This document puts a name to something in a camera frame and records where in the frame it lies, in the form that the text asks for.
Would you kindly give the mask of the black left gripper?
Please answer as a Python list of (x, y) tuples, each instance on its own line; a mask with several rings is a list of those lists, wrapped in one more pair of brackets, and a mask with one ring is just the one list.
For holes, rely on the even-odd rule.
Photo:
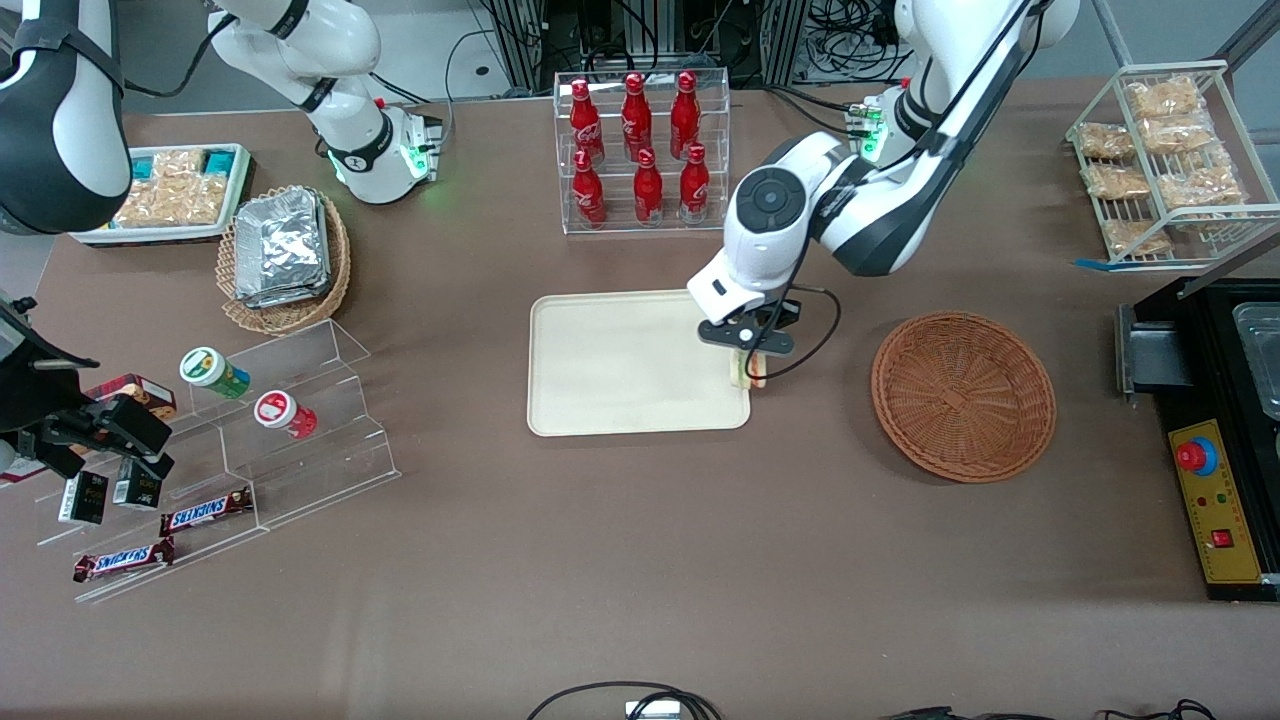
[(787, 357), (795, 348), (794, 337), (786, 331), (799, 322), (803, 304), (797, 300), (776, 300), (750, 311), (740, 313), (728, 320), (714, 324), (709, 320), (698, 324), (698, 338), (705, 345), (733, 348), (733, 374), (745, 375), (748, 352), (753, 355), (753, 378), (768, 375), (768, 356)]

